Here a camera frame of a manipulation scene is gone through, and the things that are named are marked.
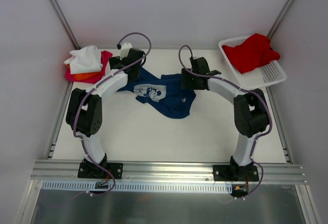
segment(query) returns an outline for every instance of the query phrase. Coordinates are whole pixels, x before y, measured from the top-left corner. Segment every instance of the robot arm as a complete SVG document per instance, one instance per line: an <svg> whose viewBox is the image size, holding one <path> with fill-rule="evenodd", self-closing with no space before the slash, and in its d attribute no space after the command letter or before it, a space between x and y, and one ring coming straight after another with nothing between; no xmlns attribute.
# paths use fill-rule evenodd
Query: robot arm
<svg viewBox="0 0 328 224"><path fill-rule="evenodd" d="M80 169L83 169L84 175L88 178L102 178L104 174L103 171L100 171L98 167L94 166L92 160L103 168L106 168L107 164L107 156L100 143L98 133L103 120L102 104L118 89L124 87L128 82L133 82L137 79L140 73L140 67L145 61L125 69L124 72L118 71L119 69L136 62L142 58L144 54L143 51L132 48L130 43L123 43L120 49L120 56L112 57L109 60L111 67L110 73L86 90L75 88L71 93L66 115L66 123L69 124L73 130L74 120L82 99L87 93L94 89L92 94L88 96L83 104L83 108L80 111L76 124L76 132L78 135L82 136L84 141L83 145L88 152L88 155L80 165Z"/></svg>
<svg viewBox="0 0 328 224"><path fill-rule="evenodd" d="M211 75L223 78L219 71L210 71L205 58L190 58L192 72L201 75ZM265 108L253 94L245 94L236 87L217 78L197 77L181 70L183 89L209 90L219 94L234 106L235 126L239 132L238 143L234 154L231 156L230 165L220 172L227 180L236 181L243 178L253 168L250 159L254 139L264 132L269 124L269 118ZM265 102L264 94L260 89L256 92Z"/></svg>

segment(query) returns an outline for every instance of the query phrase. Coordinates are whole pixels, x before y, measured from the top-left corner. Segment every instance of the white plastic basket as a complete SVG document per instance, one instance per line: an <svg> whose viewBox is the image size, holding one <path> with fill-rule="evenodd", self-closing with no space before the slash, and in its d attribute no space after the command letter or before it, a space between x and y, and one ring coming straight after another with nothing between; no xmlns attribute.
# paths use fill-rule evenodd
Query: white plastic basket
<svg viewBox="0 0 328 224"><path fill-rule="evenodd" d="M268 65L265 65L260 68L256 68L253 71L244 74L241 74L234 66L232 66L227 55L222 49L222 46L223 45L227 45L231 47L239 46L249 37L250 35L236 37L236 38L229 38L219 42L219 48L225 60L227 61L229 67L231 68L233 74L235 75L237 81L239 82L239 85L246 89L255 89L261 87L268 87L286 80L287 76L285 72L282 70L278 61L276 60L270 62Z"/></svg>

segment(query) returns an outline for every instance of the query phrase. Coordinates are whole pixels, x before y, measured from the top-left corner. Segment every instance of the white backdrop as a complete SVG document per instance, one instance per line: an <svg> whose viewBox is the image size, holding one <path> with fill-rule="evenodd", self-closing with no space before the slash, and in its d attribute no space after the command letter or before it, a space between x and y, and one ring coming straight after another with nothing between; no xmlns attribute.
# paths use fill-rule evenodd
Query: white backdrop
<svg viewBox="0 0 328 224"><path fill-rule="evenodd" d="M272 39L287 80L273 87L294 163L304 166L322 223L328 223L326 80L328 0L296 0Z"/></svg>
<svg viewBox="0 0 328 224"><path fill-rule="evenodd" d="M217 47L226 38L267 34L286 0L58 0L82 46L113 47L126 33L155 48ZM142 38L136 47L147 47Z"/></svg>
<svg viewBox="0 0 328 224"><path fill-rule="evenodd" d="M0 0L0 223L14 222L63 97L73 47L48 0Z"/></svg>

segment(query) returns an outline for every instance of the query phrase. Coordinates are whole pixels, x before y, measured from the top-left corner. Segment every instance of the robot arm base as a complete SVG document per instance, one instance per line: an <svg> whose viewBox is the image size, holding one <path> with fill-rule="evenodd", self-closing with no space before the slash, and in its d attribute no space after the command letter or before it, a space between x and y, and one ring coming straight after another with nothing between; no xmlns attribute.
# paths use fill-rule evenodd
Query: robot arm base
<svg viewBox="0 0 328 224"><path fill-rule="evenodd" d="M107 155L105 154L103 160L99 163L99 165L110 171L115 179L122 179L123 164L107 162ZM83 159L83 161L80 163L77 178L105 179L106 177L106 172L98 168L92 162Z"/></svg>
<svg viewBox="0 0 328 224"><path fill-rule="evenodd" d="M251 162L239 166L231 156L229 165L213 166L214 181L259 181L257 167Z"/></svg>

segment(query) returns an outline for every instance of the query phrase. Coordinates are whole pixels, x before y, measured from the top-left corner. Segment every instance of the white tabletop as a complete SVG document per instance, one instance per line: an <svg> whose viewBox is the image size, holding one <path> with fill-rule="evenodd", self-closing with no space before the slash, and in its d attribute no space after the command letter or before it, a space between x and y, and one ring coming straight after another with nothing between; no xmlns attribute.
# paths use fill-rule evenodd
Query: white tabletop
<svg viewBox="0 0 328 224"><path fill-rule="evenodd" d="M119 54L117 50L108 51L114 56ZM193 52L194 56L205 57L211 70L219 70L235 81L219 50ZM189 52L183 51L182 56L184 63L190 66ZM162 74L180 73L178 50L152 50L144 68L158 78ZM89 85L74 83L73 89ZM263 91L271 111L267 93ZM99 131L108 160L229 162L238 139L233 106L210 91L195 92L197 96L190 115L184 119L165 117L149 104L137 101L132 92L115 93L102 106L103 121ZM81 143L73 137L64 118L53 159L82 160L83 157ZM286 162L275 122L272 132L259 140L254 159L267 163Z"/></svg>

